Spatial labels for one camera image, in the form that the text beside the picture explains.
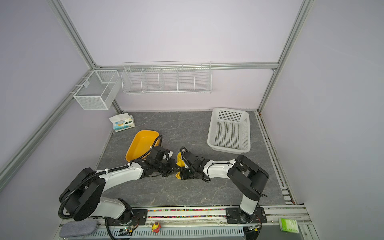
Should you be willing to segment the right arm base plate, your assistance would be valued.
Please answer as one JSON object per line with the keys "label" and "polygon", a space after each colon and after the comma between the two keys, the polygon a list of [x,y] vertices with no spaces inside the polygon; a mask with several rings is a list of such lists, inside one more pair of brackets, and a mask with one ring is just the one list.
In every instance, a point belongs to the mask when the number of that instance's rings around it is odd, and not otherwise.
{"label": "right arm base plate", "polygon": [[264,224],[267,217],[264,208],[256,207],[253,214],[249,215],[242,211],[240,207],[226,208],[226,220],[228,224]]}

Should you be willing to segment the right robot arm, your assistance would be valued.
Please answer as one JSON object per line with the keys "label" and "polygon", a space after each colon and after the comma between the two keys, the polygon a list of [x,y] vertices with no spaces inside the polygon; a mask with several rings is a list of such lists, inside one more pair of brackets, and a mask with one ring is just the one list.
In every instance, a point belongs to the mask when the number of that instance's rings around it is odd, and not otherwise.
{"label": "right robot arm", "polygon": [[182,180],[201,179],[208,183],[215,178],[229,179],[243,194],[240,213],[254,214],[269,180],[269,174],[259,165],[244,155],[229,161],[206,160],[185,147],[181,148],[180,155],[185,164],[181,170]]}

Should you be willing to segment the white perforated plastic basket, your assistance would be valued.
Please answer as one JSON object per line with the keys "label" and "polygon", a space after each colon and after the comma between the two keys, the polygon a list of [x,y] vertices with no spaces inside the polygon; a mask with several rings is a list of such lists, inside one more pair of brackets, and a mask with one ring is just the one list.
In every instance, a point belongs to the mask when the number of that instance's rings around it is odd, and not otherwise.
{"label": "white perforated plastic basket", "polygon": [[208,145],[214,151],[231,154],[251,149],[250,115],[245,111],[215,108],[212,111]]}

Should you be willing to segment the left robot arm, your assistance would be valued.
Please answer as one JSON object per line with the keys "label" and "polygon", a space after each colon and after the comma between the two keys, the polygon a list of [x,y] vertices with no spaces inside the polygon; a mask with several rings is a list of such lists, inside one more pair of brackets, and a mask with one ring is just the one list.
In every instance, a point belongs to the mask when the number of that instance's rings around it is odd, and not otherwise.
{"label": "left robot arm", "polygon": [[120,167],[102,171],[85,168],[59,197],[58,216],[77,222],[88,217],[105,217],[126,225],[134,217],[132,207],[123,199],[105,198],[103,193],[130,181],[167,177],[179,169],[171,151],[160,146],[152,147],[144,157]]}

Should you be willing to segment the yellow paper napkin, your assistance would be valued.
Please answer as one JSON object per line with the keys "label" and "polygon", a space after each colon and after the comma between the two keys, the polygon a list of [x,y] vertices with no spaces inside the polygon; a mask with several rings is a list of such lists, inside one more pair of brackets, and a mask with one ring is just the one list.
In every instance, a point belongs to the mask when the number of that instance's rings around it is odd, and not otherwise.
{"label": "yellow paper napkin", "polygon": [[[182,160],[181,153],[178,153],[177,155],[177,166],[179,166],[180,168],[185,167],[185,163]],[[176,174],[176,178],[181,180],[181,170],[179,170],[179,172]]]}

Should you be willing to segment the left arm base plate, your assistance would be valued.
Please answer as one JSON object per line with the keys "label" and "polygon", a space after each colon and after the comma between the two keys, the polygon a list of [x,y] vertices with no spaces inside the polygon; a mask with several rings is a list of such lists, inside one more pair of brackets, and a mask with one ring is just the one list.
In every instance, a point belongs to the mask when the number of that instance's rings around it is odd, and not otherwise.
{"label": "left arm base plate", "polygon": [[133,209],[123,213],[118,219],[106,218],[109,226],[143,226],[146,224],[147,209]]}

